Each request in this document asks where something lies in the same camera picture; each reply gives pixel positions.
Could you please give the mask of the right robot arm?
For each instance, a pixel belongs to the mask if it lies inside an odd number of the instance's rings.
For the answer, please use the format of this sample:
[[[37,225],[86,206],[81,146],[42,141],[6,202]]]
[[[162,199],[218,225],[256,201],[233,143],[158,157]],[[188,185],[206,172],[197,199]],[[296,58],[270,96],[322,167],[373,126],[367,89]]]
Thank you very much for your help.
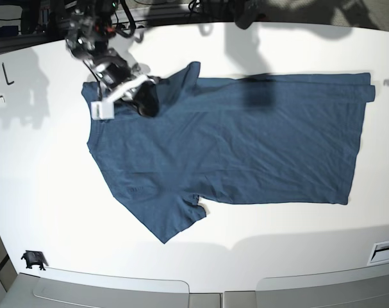
[[[95,78],[82,92],[91,119],[114,119],[122,105],[143,117],[158,115],[160,104],[154,90],[160,79],[110,46],[117,36],[135,42],[143,39],[125,1],[75,1],[63,28],[67,50]]]

